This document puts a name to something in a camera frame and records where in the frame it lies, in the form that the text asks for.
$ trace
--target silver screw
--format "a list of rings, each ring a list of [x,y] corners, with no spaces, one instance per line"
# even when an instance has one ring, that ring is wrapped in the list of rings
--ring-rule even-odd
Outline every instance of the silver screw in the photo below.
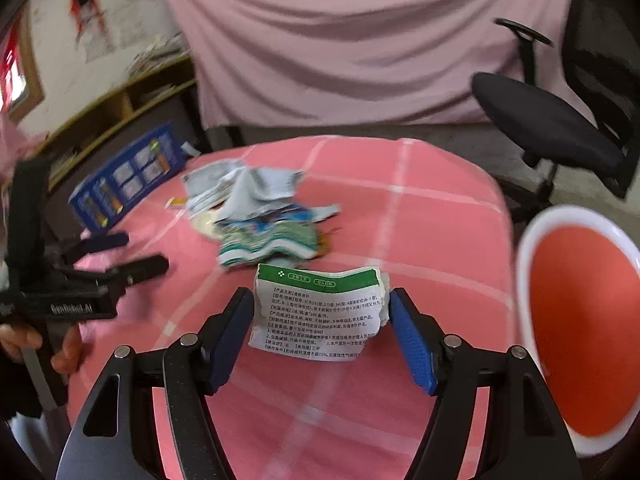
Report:
[[[449,348],[458,348],[460,345],[462,345],[462,339],[460,339],[455,334],[449,334],[444,336],[444,344]]]
[[[127,345],[122,345],[116,348],[116,351],[113,353],[113,355],[115,355],[118,359],[124,359],[129,355],[129,352],[131,352],[131,348],[129,348]]]
[[[198,342],[198,334],[185,334],[180,338],[182,346],[192,346]]]
[[[527,356],[527,351],[522,346],[514,346],[511,348],[511,355],[518,359],[524,359]]]

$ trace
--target blue gripper pad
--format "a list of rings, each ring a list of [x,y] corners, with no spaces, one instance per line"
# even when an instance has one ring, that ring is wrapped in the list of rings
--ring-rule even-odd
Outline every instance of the blue gripper pad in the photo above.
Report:
[[[209,378],[209,384],[213,392],[229,380],[242,348],[244,336],[249,330],[253,318],[254,295],[247,291],[240,299],[231,320],[225,327],[225,331],[220,335],[216,349],[211,356],[213,370]]]
[[[433,395],[438,381],[431,367],[431,352],[409,316],[402,299],[394,290],[389,295],[389,310],[391,324],[414,382],[428,395]]]

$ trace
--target human hand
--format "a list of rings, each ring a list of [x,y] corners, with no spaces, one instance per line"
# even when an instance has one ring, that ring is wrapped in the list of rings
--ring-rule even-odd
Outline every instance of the human hand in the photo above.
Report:
[[[37,350],[42,346],[42,336],[26,324],[0,324],[0,346],[11,359],[21,362],[21,350]],[[60,352],[51,358],[51,366],[59,374],[72,374],[78,369],[81,352],[82,335],[80,327],[75,324],[66,331]]]

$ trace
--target concrete floor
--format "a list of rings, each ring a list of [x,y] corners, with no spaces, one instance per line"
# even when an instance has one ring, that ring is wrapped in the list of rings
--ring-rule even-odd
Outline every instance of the concrete floor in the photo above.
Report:
[[[490,124],[242,128],[242,135],[248,144],[322,134],[386,139],[411,137],[462,156],[488,173],[504,176],[529,189],[535,188],[541,179],[539,171],[523,163],[521,149]],[[231,146],[221,128],[210,130],[209,137],[217,150]],[[545,166],[541,164],[540,171],[544,170]],[[640,245],[640,205],[632,197],[638,194],[640,186],[635,186],[636,189],[630,192],[630,199],[625,203],[613,197],[594,175],[585,171],[564,170],[559,173],[556,184],[553,203],[576,204],[593,209],[618,224]]]

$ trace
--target round table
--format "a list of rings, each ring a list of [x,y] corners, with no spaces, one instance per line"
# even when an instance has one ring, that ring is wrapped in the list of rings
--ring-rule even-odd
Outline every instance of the round table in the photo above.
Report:
[[[236,157],[250,166],[303,170],[301,204],[342,206],[320,224],[332,232],[332,252],[309,268],[380,266],[391,286],[404,287],[445,332],[480,348],[502,351],[513,343],[510,218],[494,181],[477,166],[413,139],[322,136],[204,155],[187,170]],[[99,268],[161,252],[170,270],[130,289],[115,320],[82,327],[87,355],[70,380],[72,422],[118,345],[164,348],[222,311],[236,287],[253,288],[255,267],[223,270],[218,244],[194,231],[183,211],[164,208],[183,195],[180,179],[171,179],[117,226],[129,232],[126,248],[82,261]],[[460,478],[475,473],[485,390]],[[281,356],[245,341],[230,381],[208,398],[239,480],[404,478],[433,403],[412,381],[389,325],[348,363]],[[154,391],[154,404],[166,475],[180,479],[162,390]]]

